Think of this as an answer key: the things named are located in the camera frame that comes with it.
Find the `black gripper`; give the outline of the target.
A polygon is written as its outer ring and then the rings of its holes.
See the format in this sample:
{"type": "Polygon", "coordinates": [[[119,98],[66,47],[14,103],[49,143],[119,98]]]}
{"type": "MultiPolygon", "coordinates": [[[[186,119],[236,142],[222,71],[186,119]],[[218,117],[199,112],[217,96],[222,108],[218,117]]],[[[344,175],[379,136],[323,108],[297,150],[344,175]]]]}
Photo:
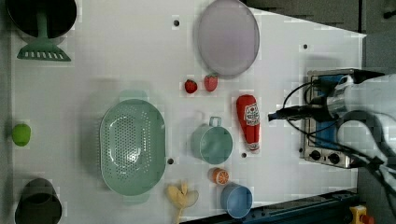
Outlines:
{"type": "Polygon", "coordinates": [[[295,119],[298,115],[299,119],[314,119],[318,122],[331,121],[334,117],[330,114],[327,107],[327,98],[323,96],[312,98],[306,105],[295,108],[282,108],[268,115],[268,120],[275,119],[295,119]]]}

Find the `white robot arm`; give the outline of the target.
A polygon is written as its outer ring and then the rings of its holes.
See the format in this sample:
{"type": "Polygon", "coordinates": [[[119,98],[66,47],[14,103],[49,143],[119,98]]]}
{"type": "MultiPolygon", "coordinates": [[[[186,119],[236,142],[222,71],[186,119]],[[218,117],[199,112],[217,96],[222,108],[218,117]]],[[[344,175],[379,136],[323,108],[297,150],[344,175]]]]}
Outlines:
{"type": "Polygon", "coordinates": [[[395,210],[395,76],[375,74],[343,75],[333,79],[316,76],[300,88],[312,98],[303,105],[283,105],[268,115],[270,121],[312,119],[313,131],[300,130],[315,147],[324,147],[356,158],[382,185],[389,209],[395,210]],[[338,130],[348,122],[358,122],[369,132],[372,149],[342,143],[338,130]]]}

